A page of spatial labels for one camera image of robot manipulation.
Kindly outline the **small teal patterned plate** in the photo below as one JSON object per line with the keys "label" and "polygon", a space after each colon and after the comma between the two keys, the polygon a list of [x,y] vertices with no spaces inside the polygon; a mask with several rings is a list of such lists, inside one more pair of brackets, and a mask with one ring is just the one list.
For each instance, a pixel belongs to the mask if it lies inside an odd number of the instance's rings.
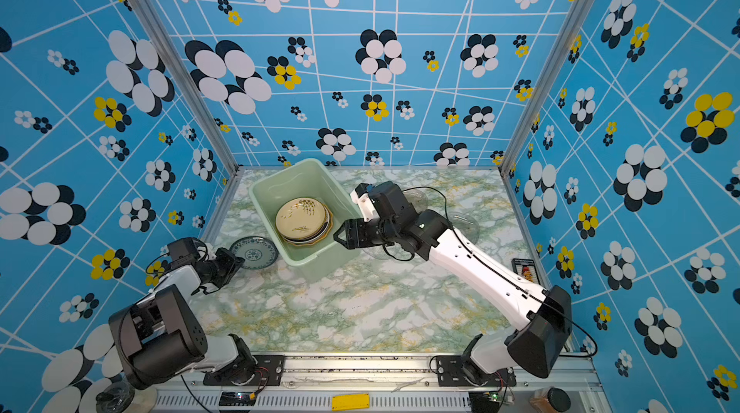
{"label": "small teal patterned plate", "polygon": [[242,260],[241,266],[245,270],[264,270],[275,264],[279,258],[275,243],[260,236],[237,239],[229,247],[229,251]]}

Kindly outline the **beige bowl plate with leaves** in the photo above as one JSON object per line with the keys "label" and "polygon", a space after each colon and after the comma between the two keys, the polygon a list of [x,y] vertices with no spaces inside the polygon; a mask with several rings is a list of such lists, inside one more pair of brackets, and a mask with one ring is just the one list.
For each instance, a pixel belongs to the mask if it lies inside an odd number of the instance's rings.
{"label": "beige bowl plate with leaves", "polygon": [[288,201],[277,211],[275,224],[283,237],[305,241],[319,235],[329,222],[329,217],[320,201],[301,197]]}

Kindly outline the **light green plastic bin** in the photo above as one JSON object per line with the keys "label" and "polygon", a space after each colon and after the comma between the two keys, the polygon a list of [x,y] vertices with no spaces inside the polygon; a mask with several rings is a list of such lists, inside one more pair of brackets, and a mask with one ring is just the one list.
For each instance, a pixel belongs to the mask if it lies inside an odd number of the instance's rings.
{"label": "light green plastic bin", "polygon": [[[303,160],[255,182],[250,188],[250,197],[279,254],[306,281],[319,281],[360,255],[357,250],[345,249],[333,239],[342,223],[359,217],[360,211],[319,160]],[[278,210],[288,201],[301,197],[320,201],[327,209],[329,219],[333,220],[329,235],[309,246],[283,241],[275,224]]]}

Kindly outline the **clear glass plate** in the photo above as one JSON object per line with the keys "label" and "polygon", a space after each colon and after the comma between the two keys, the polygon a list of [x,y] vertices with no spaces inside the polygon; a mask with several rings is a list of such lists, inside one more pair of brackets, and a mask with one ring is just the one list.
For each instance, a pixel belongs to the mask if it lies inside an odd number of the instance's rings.
{"label": "clear glass plate", "polygon": [[481,228],[479,223],[467,214],[461,212],[451,212],[449,214],[451,224],[461,232],[463,236],[472,243],[478,243],[480,239]]}

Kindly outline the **yellow dotted plate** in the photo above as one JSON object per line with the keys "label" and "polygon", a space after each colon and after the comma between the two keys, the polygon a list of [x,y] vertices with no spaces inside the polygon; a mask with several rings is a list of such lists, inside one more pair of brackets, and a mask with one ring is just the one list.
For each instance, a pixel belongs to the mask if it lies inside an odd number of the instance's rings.
{"label": "yellow dotted plate", "polygon": [[281,235],[281,239],[283,241],[286,241],[287,243],[290,243],[292,245],[296,246],[309,246],[316,243],[319,243],[319,241],[323,241],[329,235],[329,232],[331,232],[331,228],[333,228],[333,220],[330,218],[327,222],[324,223],[322,229],[313,237],[308,239],[290,239],[289,237],[285,235]]}

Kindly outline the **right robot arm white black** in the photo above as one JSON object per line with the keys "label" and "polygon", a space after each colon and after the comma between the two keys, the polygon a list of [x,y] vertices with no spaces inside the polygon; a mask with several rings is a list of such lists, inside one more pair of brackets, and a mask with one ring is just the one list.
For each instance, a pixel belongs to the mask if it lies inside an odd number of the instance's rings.
{"label": "right robot arm white black", "polygon": [[410,256],[456,275],[510,322],[511,334],[479,335],[468,344],[461,363],[470,383],[482,385],[510,367],[549,377],[572,335],[568,292],[545,289],[495,262],[447,214],[418,212],[395,183],[360,184],[351,199],[362,215],[343,222],[333,236],[337,243],[349,250],[398,244]]}

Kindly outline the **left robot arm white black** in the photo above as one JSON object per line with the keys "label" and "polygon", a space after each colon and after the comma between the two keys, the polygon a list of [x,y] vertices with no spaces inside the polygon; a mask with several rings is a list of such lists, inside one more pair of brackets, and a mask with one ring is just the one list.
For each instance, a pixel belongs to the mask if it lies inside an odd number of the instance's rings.
{"label": "left robot arm white black", "polygon": [[151,272],[159,280],[150,292],[109,318],[113,343],[126,380],[146,390],[190,372],[217,383],[245,385],[258,362],[237,335],[208,336],[190,307],[199,292],[229,284],[245,260],[226,248],[211,249],[196,238],[167,245]]}

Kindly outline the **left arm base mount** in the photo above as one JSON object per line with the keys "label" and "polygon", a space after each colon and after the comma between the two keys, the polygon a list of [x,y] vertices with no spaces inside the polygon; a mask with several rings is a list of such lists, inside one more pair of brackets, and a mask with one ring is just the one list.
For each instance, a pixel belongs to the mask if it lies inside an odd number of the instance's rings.
{"label": "left arm base mount", "polygon": [[239,374],[236,380],[229,380],[215,374],[206,374],[203,379],[205,386],[220,387],[259,387],[280,386],[285,370],[286,356],[284,354],[257,354],[256,368],[252,374]]}

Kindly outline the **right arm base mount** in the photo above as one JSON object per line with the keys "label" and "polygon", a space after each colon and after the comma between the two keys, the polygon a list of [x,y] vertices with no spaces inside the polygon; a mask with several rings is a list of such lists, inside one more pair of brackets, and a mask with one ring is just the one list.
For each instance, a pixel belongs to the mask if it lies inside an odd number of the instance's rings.
{"label": "right arm base mount", "polygon": [[513,388],[518,384],[513,368],[501,369],[494,374],[476,374],[474,380],[471,380],[466,376],[460,355],[434,355],[430,359],[429,368],[437,376],[439,387],[482,387],[503,390],[505,387]]}

